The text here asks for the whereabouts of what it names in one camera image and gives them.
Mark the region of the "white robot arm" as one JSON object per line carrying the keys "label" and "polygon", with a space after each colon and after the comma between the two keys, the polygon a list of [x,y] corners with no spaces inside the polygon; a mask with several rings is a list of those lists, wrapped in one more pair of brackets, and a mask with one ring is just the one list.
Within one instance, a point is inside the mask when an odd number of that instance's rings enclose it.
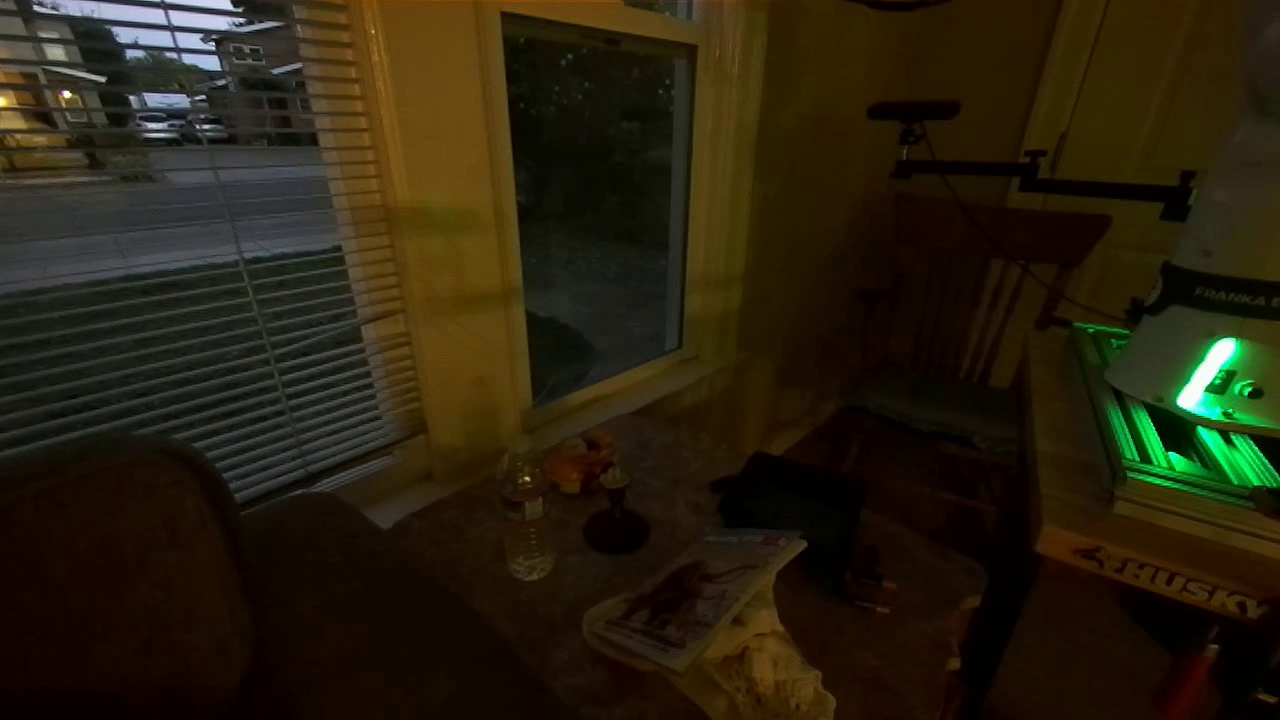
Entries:
{"label": "white robot arm", "polygon": [[1247,109],[1104,382],[1197,423],[1280,432],[1280,0],[1247,0]]}

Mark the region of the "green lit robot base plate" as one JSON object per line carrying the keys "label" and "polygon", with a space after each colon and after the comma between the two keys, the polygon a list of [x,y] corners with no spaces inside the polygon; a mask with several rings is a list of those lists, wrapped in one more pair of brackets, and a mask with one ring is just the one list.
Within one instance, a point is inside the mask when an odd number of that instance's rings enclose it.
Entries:
{"label": "green lit robot base plate", "polygon": [[1101,443],[1114,463],[1114,497],[1174,497],[1258,508],[1280,497],[1276,439],[1184,421],[1170,410],[1132,399],[1104,382],[1127,332],[1114,326],[1074,326]]}

